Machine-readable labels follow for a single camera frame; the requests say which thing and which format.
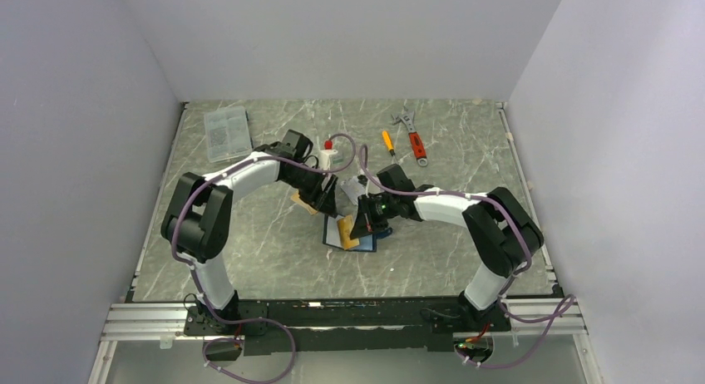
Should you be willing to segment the gold VIP card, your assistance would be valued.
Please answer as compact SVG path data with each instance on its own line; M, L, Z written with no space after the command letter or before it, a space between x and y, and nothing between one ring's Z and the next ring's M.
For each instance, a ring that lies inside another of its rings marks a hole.
M354 219L349 214L336 221L339 243L344 250L355 249L359 244L358 239L352 238Z

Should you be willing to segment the blue leather card holder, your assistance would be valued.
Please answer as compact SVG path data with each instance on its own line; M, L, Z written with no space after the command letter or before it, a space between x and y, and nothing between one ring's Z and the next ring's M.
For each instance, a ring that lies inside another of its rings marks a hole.
M362 236L354 237L351 215L335 218L326 216L323 219L322 243L333 250L374 253L377 251L377 242L392 234L393 229L387 228L376 234L363 232Z

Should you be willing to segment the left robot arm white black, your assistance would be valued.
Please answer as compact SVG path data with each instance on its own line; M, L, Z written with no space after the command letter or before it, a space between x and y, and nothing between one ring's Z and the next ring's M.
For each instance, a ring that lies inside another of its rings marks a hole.
M223 250L234 204L256 190L283 182L314 211L337 214L333 173L306 165L313 142L288 130L281 141L260 145L239 163L208 174L183 174L171 196L160 233L175 260L188 266L205 308L206 323L219 334L239 322L239 297L229 280Z

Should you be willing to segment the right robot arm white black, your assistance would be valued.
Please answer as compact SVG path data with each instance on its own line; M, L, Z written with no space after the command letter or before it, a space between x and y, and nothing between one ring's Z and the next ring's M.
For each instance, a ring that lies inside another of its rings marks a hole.
M492 308L512 278L527 270L545 237L518 199L505 187L469 194L436 186L416 187L398 164L380 170L373 183L376 194L357 199L357 216L342 229L346 240L379 234L389 219L441 222L468 230L481 265L460 296L461 325L477 330L487 323Z

